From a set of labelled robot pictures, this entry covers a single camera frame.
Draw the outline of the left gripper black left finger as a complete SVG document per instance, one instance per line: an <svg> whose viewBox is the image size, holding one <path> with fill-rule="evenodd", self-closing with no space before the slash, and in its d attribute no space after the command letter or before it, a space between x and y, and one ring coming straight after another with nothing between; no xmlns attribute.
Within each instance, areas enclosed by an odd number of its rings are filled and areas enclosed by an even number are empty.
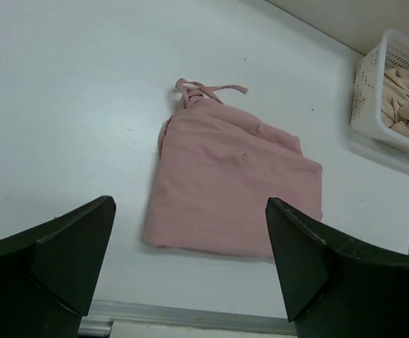
<svg viewBox="0 0 409 338"><path fill-rule="evenodd" d="M0 337L77 336L114 219L114 199L100 196L0 240Z"/></svg>

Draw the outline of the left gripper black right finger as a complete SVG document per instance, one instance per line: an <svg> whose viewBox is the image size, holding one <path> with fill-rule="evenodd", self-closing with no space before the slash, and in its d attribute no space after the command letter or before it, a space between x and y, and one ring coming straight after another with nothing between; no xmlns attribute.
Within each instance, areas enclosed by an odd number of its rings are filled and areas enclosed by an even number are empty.
<svg viewBox="0 0 409 338"><path fill-rule="evenodd" d="M299 337L409 337L409 255L363 242L278 198L265 209Z"/></svg>

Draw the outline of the pink trousers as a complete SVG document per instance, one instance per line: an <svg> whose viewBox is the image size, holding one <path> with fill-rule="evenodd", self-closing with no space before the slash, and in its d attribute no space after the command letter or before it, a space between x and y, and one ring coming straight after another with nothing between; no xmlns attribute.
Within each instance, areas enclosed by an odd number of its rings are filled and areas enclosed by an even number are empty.
<svg viewBox="0 0 409 338"><path fill-rule="evenodd" d="M158 137L146 244L268 260L269 198L322 219L322 166L297 136L224 104L217 87L175 86L181 99Z"/></svg>

